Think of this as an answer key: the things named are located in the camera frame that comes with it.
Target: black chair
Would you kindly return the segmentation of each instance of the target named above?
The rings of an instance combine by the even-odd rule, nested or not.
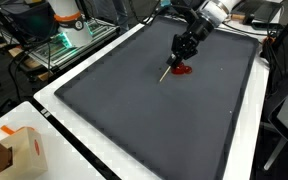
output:
[[[261,125],[265,129],[277,132],[282,136],[264,165],[264,170],[267,171],[285,144],[288,143],[288,79],[283,80],[279,84],[276,93],[265,101],[262,116],[270,123],[261,123]]]

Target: gray mat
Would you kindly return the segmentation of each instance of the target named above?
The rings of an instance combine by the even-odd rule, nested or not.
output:
[[[214,32],[159,84],[185,28],[157,18],[55,94],[161,178],[220,179],[258,42]]]

